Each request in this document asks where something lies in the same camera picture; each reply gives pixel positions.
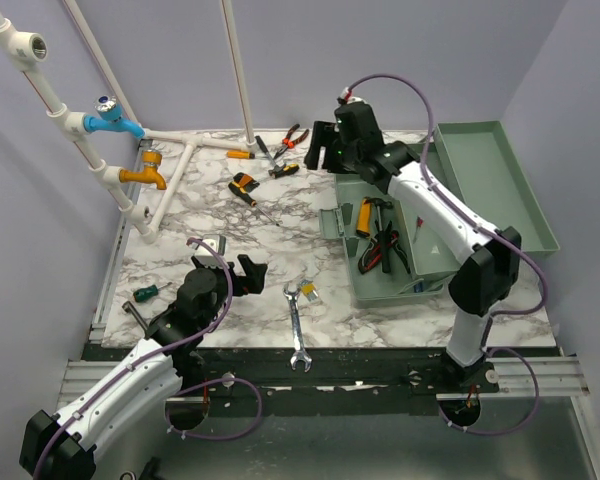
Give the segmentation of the yellow handle tool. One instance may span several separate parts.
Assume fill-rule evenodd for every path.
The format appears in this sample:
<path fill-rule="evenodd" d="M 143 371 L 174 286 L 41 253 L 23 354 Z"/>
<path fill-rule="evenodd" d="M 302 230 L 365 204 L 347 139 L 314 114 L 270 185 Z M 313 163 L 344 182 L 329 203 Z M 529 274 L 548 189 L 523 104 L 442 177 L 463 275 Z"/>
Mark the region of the yellow handle tool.
<path fill-rule="evenodd" d="M 369 238 L 371 235 L 371 211 L 372 203 L 369 197 L 364 197 L 361 201 L 356 222 L 356 235 L 361 238 Z"/>

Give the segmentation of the red black utility knife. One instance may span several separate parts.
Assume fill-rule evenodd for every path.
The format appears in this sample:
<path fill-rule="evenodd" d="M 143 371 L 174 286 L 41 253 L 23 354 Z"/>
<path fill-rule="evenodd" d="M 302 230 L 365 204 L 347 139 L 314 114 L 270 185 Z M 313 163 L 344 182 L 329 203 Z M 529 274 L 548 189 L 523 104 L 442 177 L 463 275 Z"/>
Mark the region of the red black utility knife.
<path fill-rule="evenodd" d="M 358 259 L 357 268 L 360 274 L 373 270 L 382 261 L 382 252 L 379 245 L 369 245 Z"/>

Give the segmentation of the claw hammer black handle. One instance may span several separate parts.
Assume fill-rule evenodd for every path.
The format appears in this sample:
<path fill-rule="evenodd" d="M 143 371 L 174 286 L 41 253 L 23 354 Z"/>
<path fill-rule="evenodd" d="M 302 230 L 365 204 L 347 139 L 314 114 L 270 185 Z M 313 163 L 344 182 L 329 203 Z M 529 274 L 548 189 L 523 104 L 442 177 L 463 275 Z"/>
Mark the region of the claw hammer black handle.
<path fill-rule="evenodd" d="M 392 204 L 381 198 L 371 198 L 369 203 L 372 204 L 376 209 L 377 223 L 378 223 L 378 243 L 381 253 L 381 268 L 382 272 L 389 274 L 391 272 L 391 265 L 389 260 L 389 248 L 387 246 L 387 233 L 382 219 L 382 211 L 384 208 L 391 208 Z"/>

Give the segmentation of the small red blue screwdriver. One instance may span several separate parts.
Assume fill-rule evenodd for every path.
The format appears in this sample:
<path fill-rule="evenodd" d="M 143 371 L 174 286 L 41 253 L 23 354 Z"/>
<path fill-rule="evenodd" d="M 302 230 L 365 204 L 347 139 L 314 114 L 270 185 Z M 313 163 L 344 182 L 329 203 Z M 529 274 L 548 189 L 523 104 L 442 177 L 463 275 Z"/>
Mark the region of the small red blue screwdriver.
<path fill-rule="evenodd" d="M 418 216 L 416 219 L 416 227 L 415 227 L 415 232 L 414 232 L 414 236 L 413 236 L 414 243 L 417 242 L 417 240 L 419 238 L 423 223 L 424 223 L 423 219 L 420 216 Z"/>

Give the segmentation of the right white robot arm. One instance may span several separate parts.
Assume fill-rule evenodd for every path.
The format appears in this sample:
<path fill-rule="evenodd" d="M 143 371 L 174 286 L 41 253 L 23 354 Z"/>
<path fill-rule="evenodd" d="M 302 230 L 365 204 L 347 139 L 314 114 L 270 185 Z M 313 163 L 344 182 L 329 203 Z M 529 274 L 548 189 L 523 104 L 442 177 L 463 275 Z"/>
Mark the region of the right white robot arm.
<path fill-rule="evenodd" d="M 314 123 L 306 167 L 356 174 L 410 205 L 459 264 L 448 284 L 456 314 L 439 371 L 447 389 L 463 391 L 474 383 L 485 360 L 493 307 L 518 279 L 522 236 L 513 227 L 502 229 L 486 221 L 451 193 L 427 167 L 426 150 L 385 142 L 369 104 L 342 104 L 334 116 L 332 122 Z"/>

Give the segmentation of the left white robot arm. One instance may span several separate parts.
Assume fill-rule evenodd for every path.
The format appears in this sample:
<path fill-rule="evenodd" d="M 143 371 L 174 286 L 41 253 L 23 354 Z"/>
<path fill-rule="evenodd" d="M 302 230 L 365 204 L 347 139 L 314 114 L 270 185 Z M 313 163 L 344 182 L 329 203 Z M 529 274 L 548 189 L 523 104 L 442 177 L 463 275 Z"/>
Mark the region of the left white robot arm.
<path fill-rule="evenodd" d="M 243 272 L 222 258 L 200 261 L 174 300 L 145 327 L 145 335 L 101 380 L 54 414 L 27 422 L 19 464 L 35 479 L 90 479 L 99 455 L 125 430 L 167 398 L 213 385 L 196 349 L 236 297 L 259 294 L 267 265 L 238 257 Z"/>

